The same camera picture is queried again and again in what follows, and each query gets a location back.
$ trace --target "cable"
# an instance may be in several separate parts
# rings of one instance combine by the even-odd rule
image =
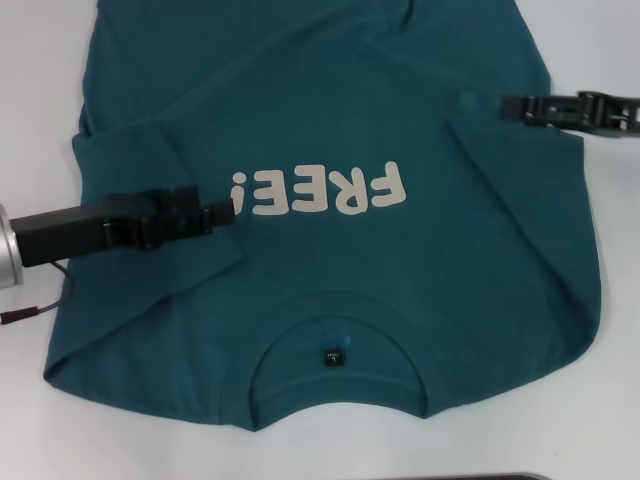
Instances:
[[[18,322],[26,318],[35,317],[36,315],[40,315],[41,313],[50,312],[51,310],[54,310],[64,305],[65,303],[67,303],[69,300],[71,300],[71,297],[73,297],[73,293],[75,290],[73,275],[71,275],[71,272],[69,270],[67,270],[57,262],[51,262],[51,265],[53,265],[55,268],[57,268],[62,273],[64,273],[64,276],[68,280],[67,291],[65,295],[61,297],[60,300],[58,300],[57,302],[54,302],[51,305],[48,305],[43,308],[31,307],[31,308],[25,308],[22,310],[16,310],[13,312],[4,312],[0,314],[0,325],[9,325],[10,323]]]
[[[62,265],[60,265],[58,262],[51,262],[51,265],[56,267],[58,270],[60,270],[62,273],[64,273],[65,277],[67,277],[67,280],[68,280],[67,292],[66,292],[66,295],[64,297],[60,298],[60,300],[58,300],[57,302],[54,302],[54,303],[52,303],[51,305],[49,305],[47,307],[39,308],[38,309],[38,314],[45,313],[45,312],[50,312],[51,310],[54,310],[54,309],[56,309],[58,307],[61,307],[65,303],[68,303],[69,300],[71,300],[71,297],[73,297],[73,292],[75,290],[75,283],[73,281],[73,275],[71,275],[71,272],[69,270],[67,270],[66,268],[64,268]]]

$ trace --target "folded t-shirt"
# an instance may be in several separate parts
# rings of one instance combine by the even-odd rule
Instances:
[[[73,260],[45,378],[258,430],[567,365],[600,315],[583,143],[499,116],[549,88],[513,0],[100,0],[83,202],[194,184],[237,223]]]

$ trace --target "white surface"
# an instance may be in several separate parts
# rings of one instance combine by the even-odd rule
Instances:
[[[640,97],[637,0],[520,4],[558,91]],[[12,217],[79,199],[69,141],[94,15],[90,0],[0,1],[0,201]],[[52,324],[43,316],[0,329],[0,478],[640,478],[640,140],[588,138],[587,148],[605,308],[594,347],[574,365],[427,421],[333,405],[251,434],[53,390],[41,377]],[[0,309],[45,304],[61,281],[53,268],[29,269],[26,286],[0,293]]]

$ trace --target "neckline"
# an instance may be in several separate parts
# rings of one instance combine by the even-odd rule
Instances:
[[[446,382],[432,343],[425,333],[399,312],[376,299],[357,293],[323,292],[296,298],[266,313],[257,322],[259,331],[251,332],[234,352],[222,382],[219,411],[212,412],[216,423],[235,425],[256,431],[251,405],[251,386],[255,372],[267,350],[289,329],[319,316],[342,316],[362,322],[388,336],[412,362],[420,378],[425,406],[423,418],[454,406],[455,400]]]

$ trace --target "silver cylinder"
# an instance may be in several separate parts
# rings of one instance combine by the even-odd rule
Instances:
[[[9,217],[0,205],[0,289],[22,285],[22,259]]]

